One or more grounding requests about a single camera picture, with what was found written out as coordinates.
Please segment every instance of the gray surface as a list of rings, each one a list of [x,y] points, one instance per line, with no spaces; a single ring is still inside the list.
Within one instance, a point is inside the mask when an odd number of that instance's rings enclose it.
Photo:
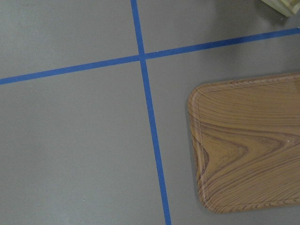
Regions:
[[[130,1],[2,0],[0,78],[137,54]]]
[[[0,224],[164,224],[139,63],[0,87]]]
[[[146,52],[300,26],[259,0],[138,0]],[[0,78],[137,54],[130,1],[0,3]],[[300,207],[218,215],[196,194],[187,98],[300,70],[299,35],[148,60],[173,225],[299,223]],[[164,225],[139,62],[0,86],[0,225]]]
[[[173,225],[299,224],[300,206],[220,215],[200,204],[187,110],[197,85],[300,71],[298,41],[281,37],[148,61]]]
[[[138,1],[145,51],[196,45],[300,26],[260,0]]]

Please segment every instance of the blue line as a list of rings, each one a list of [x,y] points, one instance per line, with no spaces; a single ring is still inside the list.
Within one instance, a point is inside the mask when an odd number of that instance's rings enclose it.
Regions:
[[[165,187],[163,164],[162,164],[160,149],[159,149],[158,134],[157,134],[156,123],[155,123],[155,116],[154,116],[154,110],[153,110],[153,103],[152,103],[152,96],[151,96],[151,90],[150,90],[147,63],[146,63],[146,58],[145,58],[142,29],[141,29],[141,23],[140,23],[136,0],[131,0],[131,9],[132,9],[133,20],[134,20],[134,24],[135,24],[136,41],[137,41],[137,46],[138,46],[138,51],[139,51],[139,56],[140,56],[142,80],[143,80],[143,84],[144,84],[144,91],[145,91],[148,117],[149,117],[149,123],[150,123],[150,130],[151,130],[151,136],[152,136],[152,143],[153,143],[153,149],[154,149],[154,156],[155,156],[155,162],[156,162],[156,168],[157,168],[158,182],[159,182],[163,211],[164,211],[164,216],[165,216],[165,224],[172,225],[167,191],[166,191],[166,187]]]
[[[42,77],[54,76],[54,75],[67,74],[67,73],[72,73],[72,72],[77,72],[77,71],[88,70],[88,69],[113,66],[113,65],[123,64],[123,63],[135,62],[135,61],[139,61],[139,60],[140,60],[139,56],[134,55],[134,56],[128,56],[128,57],[118,58],[118,59],[113,59],[113,60],[92,62],[92,63],[82,64],[82,65],[77,65],[77,66],[72,66],[72,67],[64,67],[64,68],[59,68],[59,69],[52,69],[52,70],[47,70],[47,71],[43,71],[43,72],[32,73],[32,74],[7,77],[7,78],[0,79],[0,85],[7,84],[7,83],[26,81],[26,80],[32,80],[32,79],[37,79],[37,78],[42,78]]]
[[[238,37],[238,38],[232,38],[232,39],[227,39],[227,40],[208,42],[208,43],[199,44],[199,45],[173,48],[173,49],[162,50],[162,51],[158,51],[158,52],[151,52],[151,53],[146,54],[146,59],[154,59],[154,58],[159,58],[159,57],[164,57],[164,56],[169,56],[169,55],[195,52],[195,51],[199,51],[199,50],[218,48],[218,47],[228,46],[228,45],[236,45],[236,44],[241,44],[241,43],[245,43],[245,42],[259,41],[259,40],[264,40],[264,39],[269,39],[269,38],[277,38],[277,37],[294,35],[294,34],[300,34],[300,29],[293,28],[293,29],[288,29],[288,30],[280,30],[280,31],[250,35],[250,36],[245,36],[245,37]]]

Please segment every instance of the floor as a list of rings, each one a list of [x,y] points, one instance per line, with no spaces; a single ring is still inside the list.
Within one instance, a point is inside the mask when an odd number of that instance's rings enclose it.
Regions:
[[[201,205],[187,98],[300,71],[300,14],[259,0],[4,0],[0,19],[1,225],[299,224],[300,206]]]

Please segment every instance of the wood grain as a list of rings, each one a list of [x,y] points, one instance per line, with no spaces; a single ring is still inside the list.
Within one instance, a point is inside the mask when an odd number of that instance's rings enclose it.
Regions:
[[[207,209],[300,204],[299,73],[201,85],[188,109]]]

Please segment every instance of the wood grain surface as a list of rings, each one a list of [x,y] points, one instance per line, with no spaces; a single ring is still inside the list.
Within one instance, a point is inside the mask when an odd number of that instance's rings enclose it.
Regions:
[[[201,85],[188,109],[207,209],[300,204],[300,73]]]

